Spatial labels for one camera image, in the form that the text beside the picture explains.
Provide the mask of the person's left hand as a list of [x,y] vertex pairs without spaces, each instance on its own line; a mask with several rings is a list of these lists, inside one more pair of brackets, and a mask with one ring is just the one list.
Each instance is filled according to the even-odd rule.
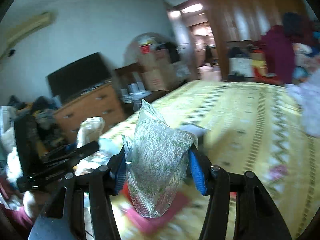
[[42,191],[26,191],[23,195],[23,207],[27,216],[35,221],[41,213],[50,194]]

